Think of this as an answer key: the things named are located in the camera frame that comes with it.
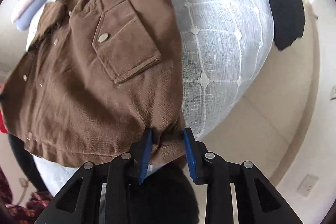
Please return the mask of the brown corduroy fleece-lined jacket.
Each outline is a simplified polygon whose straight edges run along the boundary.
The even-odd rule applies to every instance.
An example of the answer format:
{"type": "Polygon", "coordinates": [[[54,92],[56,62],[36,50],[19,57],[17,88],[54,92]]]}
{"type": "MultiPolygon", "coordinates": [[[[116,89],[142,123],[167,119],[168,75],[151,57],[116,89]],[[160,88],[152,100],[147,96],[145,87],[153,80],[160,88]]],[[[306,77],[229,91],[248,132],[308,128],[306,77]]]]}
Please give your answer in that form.
{"type": "Polygon", "coordinates": [[[30,153],[101,164],[153,130],[152,164],[185,152],[182,41],[171,0],[46,3],[1,112],[30,153]]]}

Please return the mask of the red object beside bed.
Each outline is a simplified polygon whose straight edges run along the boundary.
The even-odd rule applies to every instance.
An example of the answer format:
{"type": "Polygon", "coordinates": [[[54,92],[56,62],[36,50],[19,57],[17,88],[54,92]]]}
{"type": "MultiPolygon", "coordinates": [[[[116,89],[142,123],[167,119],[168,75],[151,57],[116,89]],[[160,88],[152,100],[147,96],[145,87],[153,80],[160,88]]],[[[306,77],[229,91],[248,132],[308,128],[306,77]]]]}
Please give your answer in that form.
{"type": "MultiPolygon", "coordinates": [[[[0,91],[2,92],[4,84],[0,84],[0,91]]],[[[3,120],[3,114],[0,112],[0,133],[7,134],[7,128],[5,126],[4,120],[3,120]]]]}

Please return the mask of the white grid-pattern bed blanket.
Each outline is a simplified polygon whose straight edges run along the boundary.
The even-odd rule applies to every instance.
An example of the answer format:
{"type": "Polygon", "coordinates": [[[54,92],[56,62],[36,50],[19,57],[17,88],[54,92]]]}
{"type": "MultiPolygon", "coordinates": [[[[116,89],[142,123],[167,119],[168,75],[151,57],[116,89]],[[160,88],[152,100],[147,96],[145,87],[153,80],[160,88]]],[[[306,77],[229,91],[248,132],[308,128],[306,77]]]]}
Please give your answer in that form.
{"type": "Polygon", "coordinates": [[[272,48],[269,0],[172,0],[183,46],[186,125],[197,140],[225,159],[251,158],[240,126],[227,118],[264,65],[272,48]]]}

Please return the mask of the lavender blue folded pillow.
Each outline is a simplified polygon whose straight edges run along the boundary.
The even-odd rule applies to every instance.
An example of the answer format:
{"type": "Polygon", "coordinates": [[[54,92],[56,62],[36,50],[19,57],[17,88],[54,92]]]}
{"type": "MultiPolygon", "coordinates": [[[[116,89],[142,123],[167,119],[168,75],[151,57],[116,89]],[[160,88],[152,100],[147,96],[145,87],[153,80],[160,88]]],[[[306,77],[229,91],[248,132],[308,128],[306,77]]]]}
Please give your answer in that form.
{"type": "Polygon", "coordinates": [[[34,15],[45,2],[46,0],[34,0],[32,4],[30,4],[29,7],[23,12],[23,14],[15,21],[17,29],[20,31],[27,30],[34,15]]]}

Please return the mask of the white wall socket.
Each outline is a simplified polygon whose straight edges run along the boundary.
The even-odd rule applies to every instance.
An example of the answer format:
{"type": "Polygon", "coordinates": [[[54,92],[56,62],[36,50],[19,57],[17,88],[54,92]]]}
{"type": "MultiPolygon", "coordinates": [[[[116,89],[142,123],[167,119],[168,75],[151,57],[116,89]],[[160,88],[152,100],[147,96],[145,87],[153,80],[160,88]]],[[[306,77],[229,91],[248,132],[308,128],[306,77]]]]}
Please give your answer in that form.
{"type": "Polygon", "coordinates": [[[305,198],[308,198],[310,192],[312,191],[314,186],[317,184],[318,180],[319,178],[317,176],[314,176],[312,174],[307,174],[302,180],[299,187],[297,188],[297,193],[305,198]]]}

